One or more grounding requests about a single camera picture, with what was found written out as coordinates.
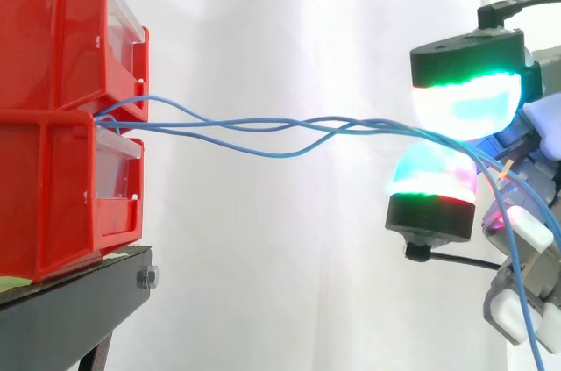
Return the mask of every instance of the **red plastic drawer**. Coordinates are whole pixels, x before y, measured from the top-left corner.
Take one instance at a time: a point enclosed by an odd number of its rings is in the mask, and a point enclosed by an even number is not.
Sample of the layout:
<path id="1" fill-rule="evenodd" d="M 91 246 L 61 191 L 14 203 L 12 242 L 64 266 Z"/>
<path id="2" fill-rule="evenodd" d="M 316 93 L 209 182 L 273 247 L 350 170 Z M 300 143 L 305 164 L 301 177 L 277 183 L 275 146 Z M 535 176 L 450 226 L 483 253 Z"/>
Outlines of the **red plastic drawer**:
<path id="1" fill-rule="evenodd" d="M 142 236 L 144 148 L 80 111 L 0 111 L 0 276 L 39 282 Z"/>
<path id="2" fill-rule="evenodd" d="M 148 94 L 148 31 L 124 0 L 0 0 L 0 110 L 96 113 Z M 148 104 L 115 111 L 146 121 Z"/>

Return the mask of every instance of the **blue cable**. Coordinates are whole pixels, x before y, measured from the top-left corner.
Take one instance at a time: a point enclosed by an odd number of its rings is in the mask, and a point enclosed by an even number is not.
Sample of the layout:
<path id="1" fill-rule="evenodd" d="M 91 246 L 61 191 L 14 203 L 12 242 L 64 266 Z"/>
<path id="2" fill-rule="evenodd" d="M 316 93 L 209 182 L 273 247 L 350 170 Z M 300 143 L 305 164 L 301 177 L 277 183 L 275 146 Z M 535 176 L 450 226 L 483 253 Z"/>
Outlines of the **blue cable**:
<path id="1" fill-rule="evenodd" d="M 143 95 L 143 96 L 135 96 L 135 97 L 129 97 L 128 99 L 124 99 L 121 102 L 115 103 L 114 105 L 111 105 L 109 108 L 106 108 L 105 110 L 99 111 L 96 115 L 105 115 L 117 108 L 120 108 L 121 106 L 127 105 L 128 103 L 135 103 L 135 102 L 139 102 L 139 101 L 156 101 L 156 102 L 162 102 L 162 103 L 166 103 L 168 105 L 171 105 L 175 108 L 177 108 L 180 111 L 185 112 L 186 114 L 189 114 L 191 117 L 200 119 L 201 121 L 204 122 L 210 122 L 213 121 L 210 118 L 206 118 L 203 115 L 197 114 L 196 112 L 193 112 L 192 110 L 190 110 L 189 108 L 186 108 L 185 106 L 181 105 L 180 103 L 176 103 L 174 101 L 172 101 L 171 99 L 167 99 L 166 97 L 162 97 L 162 96 L 155 96 L 155 95 Z M 269 128 L 254 128 L 254 127 L 237 127 L 235 125 L 225 125 L 225 128 L 228 128 L 230 130 L 236 130 L 238 132 L 279 132 L 281 130 L 286 130 L 288 128 L 294 127 L 294 125 L 279 125 L 277 127 L 269 127 Z"/>
<path id="2" fill-rule="evenodd" d="M 105 125 L 103 124 L 103 121 L 105 119 L 110 119 L 111 122 L 111 127 L 115 128 L 115 132 L 120 136 L 121 135 L 121 130 L 120 130 L 120 125 L 118 124 L 117 120 L 115 119 L 115 117 L 113 117 L 111 114 L 103 114 L 100 115 L 98 117 L 96 117 L 96 123 L 99 125 Z"/>
<path id="3" fill-rule="evenodd" d="M 499 212 L 501 213 L 501 216 L 503 218 L 504 225 L 505 225 L 505 230 L 506 230 L 506 233 L 507 233 L 507 236 L 508 236 L 508 244 L 509 244 L 509 248 L 510 248 L 510 252 L 511 252 L 511 256 L 512 256 L 513 271 L 514 271 L 514 275 L 515 275 L 515 285 L 516 285 L 516 288 L 518 290 L 518 295 L 520 297 L 522 315 L 524 317 L 526 330 L 527 330 L 528 335 L 529 335 L 529 343 L 530 343 L 530 346 L 531 346 L 532 353 L 534 355 L 534 360 L 536 362 L 536 367 L 537 367 L 538 371 L 544 371 L 542 358 L 541 358 L 539 348 L 538 348 L 538 345 L 537 345 L 536 335 L 534 333 L 534 329 L 533 329 L 533 326 L 532 326 L 532 323 L 531 323 L 531 317 L 529 315 L 528 298 L 526 297 L 526 292 L 525 292 L 525 288 L 524 288 L 524 285 L 523 285 L 522 267 L 521 267 L 521 263 L 520 263 L 520 256 L 518 254 L 518 247 L 516 245 L 515 233 L 514 233 L 514 230 L 512 228 L 512 224 L 510 223 L 510 220 L 508 218 L 506 206 L 501 199 L 501 194 L 500 194 L 499 188 L 497 187 L 496 182 L 494 181 L 493 177 L 491 176 L 491 174 L 489 173 L 489 171 L 486 168 L 486 165 L 487 165 L 487 166 L 489 166 L 491 168 L 494 168 L 496 170 L 499 170 L 499 171 L 502 170 L 503 166 L 499 162 L 497 162 L 495 159 L 490 158 L 485 153 L 482 153 L 479 149 L 469 147 L 468 145 L 466 145 L 464 143 L 458 142 L 454 139 L 447 138 L 444 135 L 437 134 L 437 133 L 434 133 L 434 132 L 428 132 L 428 131 L 423 130 L 423 129 L 409 127 L 407 125 L 403 125 L 401 123 L 397 123 L 397 122 L 391 121 L 391 120 L 368 119 L 368 120 L 362 120 L 361 121 L 361 120 L 356 120 L 354 118 L 346 118 L 346 117 L 319 117 L 319 118 L 312 118 L 312 119 L 306 120 L 306 121 L 296 121 L 296 120 L 287 119 L 287 118 L 248 118 L 248 119 L 240 119 L 240 120 L 213 121 L 209 118 L 198 115 L 191 110 L 188 110 L 187 108 L 179 105 L 178 103 L 170 101 L 166 98 L 161 98 L 159 96 L 137 96 L 137 97 L 130 98 L 128 100 L 122 101 L 121 103 L 117 103 L 116 105 L 113 105 L 112 107 L 108 108 L 107 110 L 103 110 L 103 111 L 99 112 L 98 115 L 96 116 L 96 120 L 99 119 L 99 118 L 108 118 L 108 117 L 104 117 L 104 116 L 106 116 L 108 112 L 113 111 L 114 109 L 116 109 L 119 106 L 123 106 L 124 104 L 131 103 L 131 102 L 137 102 L 138 100 L 146 100 L 146 99 L 168 103 L 168 104 L 170 104 L 172 106 L 175 106 L 176 108 L 180 109 L 181 111 L 187 112 L 189 115 L 192 115 L 195 118 L 201 119 L 203 122 L 202 123 L 152 123 L 152 124 L 147 123 L 147 124 L 144 124 L 144 123 L 117 122 L 117 121 L 115 121 L 114 118 L 109 118 L 109 119 L 113 120 L 112 123 L 103 123 L 103 125 L 105 125 L 105 126 L 112 125 L 114 127 L 121 126 L 121 127 L 127 127 L 127 128 L 139 128 L 139 129 L 144 129 L 144 130 L 153 131 L 153 132 L 161 132 L 161 133 L 166 133 L 166 134 L 186 136 L 186 137 L 191 137 L 191 138 L 195 138 L 195 139 L 201 139 L 201 140 L 204 140 L 204 141 L 208 141 L 210 143 L 213 143 L 213 144 L 216 144 L 216 145 L 219 145 L 219 146 L 223 146 L 223 147 L 227 147 L 227 148 L 230 148 L 232 150 L 236 150 L 236 151 L 239 151 L 239 152 L 242 152 L 242 153 L 248 153 L 248 154 L 253 154 L 253 155 L 257 155 L 257 156 L 264 156 L 264 157 L 267 157 L 267 158 L 276 158 L 276 159 L 286 159 L 286 158 L 291 158 L 291 157 L 303 155 L 303 154 L 311 151 L 315 147 L 318 147 L 319 145 L 321 145 L 322 143 L 324 143 L 328 139 L 331 139 L 333 136 L 335 136 L 339 133 L 345 133 L 345 134 L 353 133 L 353 134 L 362 134 L 362 135 L 396 134 L 396 135 L 404 135 L 404 136 L 411 136 L 411 137 L 420 137 L 420 138 L 432 141 L 434 143 L 438 143 L 439 145 L 447 146 L 451 149 L 457 150 L 457 151 L 462 152 L 462 153 L 466 154 L 467 156 L 469 156 L 476 163 L 476 165 L 479 167 L 479 169 L 482 171 L 482 173 L 486 177 L 487 181 L 491 185 L 492 191 L 494 193 L 494 197 L 497 201 Z M 325 122 L 325 121 L 340 121 L 340 122 L 345 122 L 346 124 L 341 125 L 338 128 L 325 127 L 325 126 L 314 124 L 315 122 Z M 236 126 L 237 124 L 271 124 L 271 123 L 273 123 L 273 124 L 284 123 L 284 125 L 279 125 L 279 126 L 276 126 L 276 127 L 268 127 L 268 128 Z M 348 130 L 348 129 L 352 128 L 353 126 L 357 126 L 357 125 L 362 125 L 362 126 L 365 126 L 365 127 L 369 127 L 369 128 L 372 128 L 372 130 Z M 303 127 L 311 128 L 311 129 L 314 129 L 314 130 L 327 132 L 327 134 L 325 136 L 321 137 L 316 142 L 312 143 L 311 145 L 309 145 L 307 147 L 304 147 L 303 149 L 301 149 L 299 151 L 290 152 L 290 153 L 270 153 L 270 152 L 262 152 L 262 151 L 259 151 L 259 150 L 250 149 L 250 148 L 247 148 L 247 147 L 233 145 L 231 143 L 227 143 L 227 142 L 222 141 L 220 139 L 213 139 L 211 137 L 204 136 L 204 135 L 194 133 L 194 132 L 183 132 L 183 131 L 170 130 L 170 129 L 165 128 L 165 127 L 168 127 L 168 126 L 184 127 L 184 128 L 204 127 L 204 126 L 222 126 L 222 127 L 225 127 L 225 128 L 229 128 L 231 130 L 238 130 L 238 131 L 244 131 L 244 132 L 272 132 L 272 131 L 286 130 L 288 128 L 295 127 L 295 126 L 303 126 Z M 530 196 L 534 200 L 534 203 L 536 203 L 536 205 L 538 206 L 538 209 L 543 213 L 543 216 L 546 220 L 546 223 L 548 224 L 551 231 L 553 232 L 553 235 L 555 237 L 557 246 L 561 247 L 561 227 L 559 226 L 558 221 L 555 219 L 555 217 L 551 213 L 551 211 L 549 209 L 549 206 L 547 206 L 545 204 L 545 202 L 539 197 L 539 195 L 526 182 L 524 182 L 523 180 L 518 178 L 516 176 L 516 174 L 514 174 L 512 172 L 509 172 L 508 173 L 508 178 L 512 182 L 514 182 L 515 185 L 517 185 L 519 188 L 521 188 L 522 191 L 524 191 L 528 196 Z"/>
<path id="4" fill-rule="evenodd" d="M 223 127 L 230 128 L 228 125 L 234 124 L 280 124 L 285 123 L 287 126 L 283 128 L 286 130 L 288 128 L 300 126 L 303 128 L 309 128 L 311 130 L 319 132 L 334 132 L 336 134 L 358 134 L 358 135 L 369 135 L 371 130 L 341 130 L 340 128 L 328 127 L 325 125 L 316 125 L 315 123 L 322 123 L 328 121 L 337 121 L 352 125 L 362 125 L 364 127 L 384 127 L 384 124 L 380 122 L 379 119 L 365 119 L 357 120 L 355 118 L 347 117 L 317 117 L 306 119 L 304 121 L 298 121 L 295 119 L 288 118 L 244 118 L 244 119 L 226 119 L 222 121 L 202 121 L 197 123 L 140 123 L 140 122 L 122 122 L 117 121 L 115 124 L 123 128 L 138 128 L 140 130 L 150 130 L 152 128 L 202 128 L 202 127 Z M 270 132 L 273 127 L 269 128 L 254 128 L 254 130 L 259 130 L 259 132 Z"/>

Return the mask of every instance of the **small screw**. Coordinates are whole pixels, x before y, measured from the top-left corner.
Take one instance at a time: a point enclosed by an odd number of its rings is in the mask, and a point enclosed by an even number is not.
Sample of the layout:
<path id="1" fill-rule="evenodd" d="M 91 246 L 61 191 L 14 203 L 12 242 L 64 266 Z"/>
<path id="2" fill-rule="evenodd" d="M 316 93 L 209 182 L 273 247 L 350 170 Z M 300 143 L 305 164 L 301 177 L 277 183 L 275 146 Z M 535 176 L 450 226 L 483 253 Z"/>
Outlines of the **small screw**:
<path id="1" fill-rule="evenodd" d="M 158 280 L 160 279 L 160 270 L 158 266 L 145 266 L 138 273 L 138 285 L 144 289 L 156 289 Z"/>

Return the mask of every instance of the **black metal frame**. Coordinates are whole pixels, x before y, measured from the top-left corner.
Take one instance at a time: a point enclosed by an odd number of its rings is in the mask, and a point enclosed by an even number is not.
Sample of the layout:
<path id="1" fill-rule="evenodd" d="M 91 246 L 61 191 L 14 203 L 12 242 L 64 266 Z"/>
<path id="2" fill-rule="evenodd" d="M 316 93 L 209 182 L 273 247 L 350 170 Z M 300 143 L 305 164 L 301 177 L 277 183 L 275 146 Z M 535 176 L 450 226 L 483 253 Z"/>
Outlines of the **black metal frame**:
<path id="1" fill-rule="evenodd" d="M 100 349 L 108 348 L 113 330 L 150 297 L 138 282 L 152 265 L 150 247 L 117 253 L 126 255 L 0 294 L 0 367 L 65 371 L 84 358 L 80 370 L 103 369 L 93 367 L 102 366 L 96 360 Z"/>

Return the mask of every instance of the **white curtain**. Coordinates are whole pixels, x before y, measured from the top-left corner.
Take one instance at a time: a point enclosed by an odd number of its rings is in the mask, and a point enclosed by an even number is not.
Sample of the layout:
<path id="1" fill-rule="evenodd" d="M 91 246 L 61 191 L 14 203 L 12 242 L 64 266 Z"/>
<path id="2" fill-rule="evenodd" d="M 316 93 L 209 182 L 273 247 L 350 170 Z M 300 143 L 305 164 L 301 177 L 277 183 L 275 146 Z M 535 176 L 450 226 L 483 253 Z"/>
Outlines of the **white curtain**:
<path id="1" fill-rule="evenodd" d="M 409 50 L 470 31 L 480 4 L 127 1 L 151 32 L 154 95 L 212 118 L 335 114 L 409 124 Z M 152 120 L 182 118 L 151 105 Z M 482 317 L 494 274 L 409 262 L 401 236 L 384 229 L 387 185 L 412 140 L 337 137 L 301 158 L 268 160 L 139 134 L 143 242 L 161 278 L 115 331 L 110 371 L 507 369 L 504 339 Z M 316 138 L 212 135 L 279 152 Z M 479 190 L 486 200 L 473 241 L 447 249 L 493 260 L 480 235 L 488 195 Z"/>

